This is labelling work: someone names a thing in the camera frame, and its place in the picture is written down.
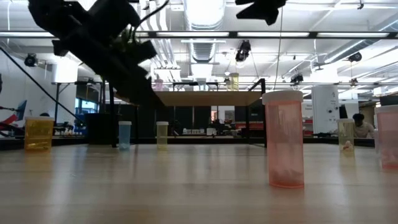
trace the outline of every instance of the wooden platform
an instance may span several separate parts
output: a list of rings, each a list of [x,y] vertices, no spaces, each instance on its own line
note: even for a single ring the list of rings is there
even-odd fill
[[[305,146],[305,189],[267,181],[264,149],[154,145],[0,152],[1,223],[398,223],[398,171],[374,149]]]

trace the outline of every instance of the ceiling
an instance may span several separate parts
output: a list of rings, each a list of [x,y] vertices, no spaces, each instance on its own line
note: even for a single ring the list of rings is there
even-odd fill
[[[93,0],[81,0],[89,6]],[[378,24],[388,19],[398,19],[398,2],[396,0],[364,0],[364,8],[357,10],[359,0],[289,0],[280,11],[277,22],[267,26],[264,21],[237,20],[236,14],[244,7],[235,6],[234,0],[226,0],[226,8],[221,30],[250,30],[250,31],[378,31],[374,30]],[[166,10],[166,23],[169,30],[186,30],[182,0],[171,0]],[[206,16],[206,6],[198,9]],[[28,10],[27,1],[12,3],[0,0],[0,30],[41,30],[32,20]],[[282,82],[295,74],[293,68],[304,60],[316,62],[316,55],[325,55],[339,49],[351,40],[318,39],[318,40],[279,40],[279,39],[252,39],[252,51],[244,67],[236,66],[234,60],[235,50],[242,40],[226,39],[225,43],[217,44],[214,60],[217,63],[211,69],[212,80],[221,81],[225,72],[238,72],[240,82],[256,82],[258,78],[266,78],[268,83]],[[26,53],[37,53],[38,57],[48,63],[56,63],[57,58],[52,55],[52,44],[48,39],[0,39],[2,46],[7,45],[14,54],[21,56]],[[172,49],[178,66],[181,68],[182,79],[192,74],[190,66],[190,51],[188,44],[181,43],[180,39],[171,40]],[[360,78],[360,82],[376,82],[387,80],[396,82],[398,67],[388,72],[376,72],[361,78],[361,75],[377,71],[381,67],[398,61],[398,45],[396,40],[380,40],[373,45],[361,50],[362,61],[349,63],[341,60],[331,65],[326,65],[322,71],[312,70],[311,67],[300,68],[305,82],[315,82],[314,77],[325,79],[324,82],[348,82],[351,77]],[[151,61],[145,61],[142,66],[150,70]],[[92,76],[90,70],[83,69],[80,76]],[[365,88],[358,93],[366,92],[372,88]]]

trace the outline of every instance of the white pillar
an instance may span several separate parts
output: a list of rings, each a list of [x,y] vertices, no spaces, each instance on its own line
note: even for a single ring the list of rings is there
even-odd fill
[[[66,83],[77,81],[78,64],[68,58],[62,58],[52,67],[53,82]],[[69,85],[59,94],[59,102],[69,111],[75,113],[76,85]],[[60,106],[58,107],[57,122],[74,123],[75,118]]]
[[[336,85],[312,87],[313,132],[329,133],[337,130],[340,118]]]

